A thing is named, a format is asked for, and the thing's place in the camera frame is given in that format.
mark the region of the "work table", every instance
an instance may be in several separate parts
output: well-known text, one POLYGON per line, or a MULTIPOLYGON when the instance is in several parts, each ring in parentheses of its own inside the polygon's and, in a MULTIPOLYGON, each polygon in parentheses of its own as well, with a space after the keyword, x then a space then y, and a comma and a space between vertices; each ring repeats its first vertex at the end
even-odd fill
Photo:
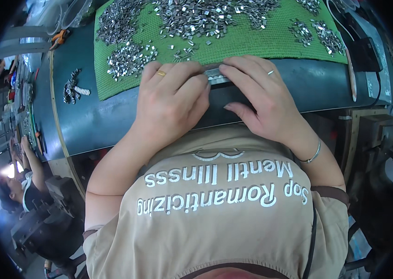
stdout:
MULTIPOLYGON (((99 101, 94 73, 93 32, 93 24, 73 29, 66 43, 54 52, 55 105, 69 156, 115 145, 129 130, 136 116, 139 87, 99 101), (82 69, 78 75, 78 86, 91 90, 91 95, 82 96, 76 104, 66 104, 63 102, 63 87, 76 68, 82 69)), ((386 58, 393 104, 393 62, 387 50, 386 58)), ((277 66, 301 113, 362 107, 375 100, 368 96, 365 73, 358 72, 357 101, 353 102, 348 67, 345 64, 309 59, 271 61, 277 66)), ((47 149, 43 160, 65 157, 51 107, 49 74, 49 61, 44 59, 35 82, 36 98, 33 101, 35 121, 43 133, 47 149)), ((223 107, 232 101, 249 102, 237 87, 228 83, 224 86, 215 86, 211 90, 210 107, 196 129, 240 121, 223 107)), ((380 100, 378 104, 388 103, 380 100)))

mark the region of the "apron strap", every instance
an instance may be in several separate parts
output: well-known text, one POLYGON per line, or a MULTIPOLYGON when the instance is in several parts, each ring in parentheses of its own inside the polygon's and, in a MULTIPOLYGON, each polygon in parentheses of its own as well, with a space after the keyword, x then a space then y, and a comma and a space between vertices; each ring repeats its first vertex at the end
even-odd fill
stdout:
POLYGON ((316 215, 316 208, 314 206, 314 200, 313 200, 313 228, 311 229, 310 251, 308 253, 307 266, 305 267, 305 271, 304 271, 304 275, 302 276, 302 279, 307 279, 308 275, 310 274, 311 263, 313 262, 314 243, 316 241, 316 226, 317 226, 317 215, 316 215))

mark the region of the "gold ring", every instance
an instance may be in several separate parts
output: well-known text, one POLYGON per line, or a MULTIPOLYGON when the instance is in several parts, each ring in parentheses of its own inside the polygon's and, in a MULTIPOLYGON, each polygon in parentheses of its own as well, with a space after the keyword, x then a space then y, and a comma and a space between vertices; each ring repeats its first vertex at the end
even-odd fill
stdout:
POLYGON ((161 75, 161 76, 165 76, 165 75, 166 75, 166 72, 163 72, 163 71, 161 71, 161 70, 157 70, 157 71, 156 71, 156 74, 161 75))

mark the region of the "silver bracelet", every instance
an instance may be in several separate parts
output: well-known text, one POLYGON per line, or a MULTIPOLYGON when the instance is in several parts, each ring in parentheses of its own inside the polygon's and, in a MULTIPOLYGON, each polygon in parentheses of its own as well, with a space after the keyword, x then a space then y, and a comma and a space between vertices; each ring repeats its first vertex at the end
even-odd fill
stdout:
POLYGON ((321 151, 321 139, 319 139, 319 144, 317 145, 316 154, 311 159, 306 160, 306 161, 301 161, 301 163, 305 163, 305 164, 311 163, 319 155, 319 151, 321 151))

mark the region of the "finger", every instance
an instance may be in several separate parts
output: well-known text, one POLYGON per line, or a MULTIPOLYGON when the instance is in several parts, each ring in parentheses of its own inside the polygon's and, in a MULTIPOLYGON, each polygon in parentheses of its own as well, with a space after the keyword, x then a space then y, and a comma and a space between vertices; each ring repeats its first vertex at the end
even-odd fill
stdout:
POLYGON ((265 72, 263 68, 253 60, 246 59, 240 56, 228 57, 223 60, 223 64, 233 66, 243 73, 249 75, 253 80, 256 81, 262 88, 269 86, 268 72, 265 72))
MULTIPOLYGON (((170 70, 173 68, 174 65, 175 65, 175 64, 167 63, 167 64, 162 65, 162 66, 159 68, 159 70, 163 71, 163 72, 166 73, 166 75, 167 75, 167 73, 170 72, 170 70)), ((165 76, 163 76, 163 75, 158 74, 158 71, 159 71, 159 70, 156 70, 156 71, 155 71, 155 74, 154 74, 154 75, 151 77, 151 79, 147 82, 147 84, 148 84, 149 86, 151 86, 151 88, 155 88, 156 86, 158 86, 158 84, 160 83, 160 81, 162 81, 163 78, 165 77, 165 76)))
POLYGON ((198 121, 201 119, 203 114, 209 108, 209 93, 210 93, 210 84, 207 83, 206 88, 198 97, 198 99, 195 101, 192 109, 189 111, 188 121, 189 124, 192 126, 191 128, 193 128, 198 123, 198 121))
POLYGON ((156 71, 158 71, 161 66, 162 64, 158 61, 153 61, 147 64, 142 72, 141 86, 146 84, 156 74, 156 71))
POLYGON ((252 109, 246 105, 234 102, 228 103, 224 108, 235 113, 248 126, 251 132, 257 134, 260 131, 262 124, 252 109))
POLYGON ((256 81, 235 67, 221 64, 218 68, 223 75, 225 75, 243 92, 252 105, 257 103, 257 101, 260 99, 260 92, 263 92, 263 88, 258 85, 256 81))
POLYGON ((178 89, 175 97, 181 104, 183 109, 189 110, 193 107, 195 101, 203 93, 208 85, 207 75, 195 75, 189 78, 180 89, 178 89))
POLYGON ((272 63, 271 61, 269 61, 267 59, 260 58, 258 56, 249 55, 249 54, 243 55, 243 57, 259 64, 266 73, 273 71, 272 74, 269 75, 271 78, 278 77, 281 79, 280 73, 277 70, 276 65, 274 63, 272 63))
POLYGON ((175 64, 173 68, 167 72, 167 75, 160 81, 159 86, 176 92, 192 76, 202 74, 203 72, 203 66, 198 62, 180 62, 175 64))

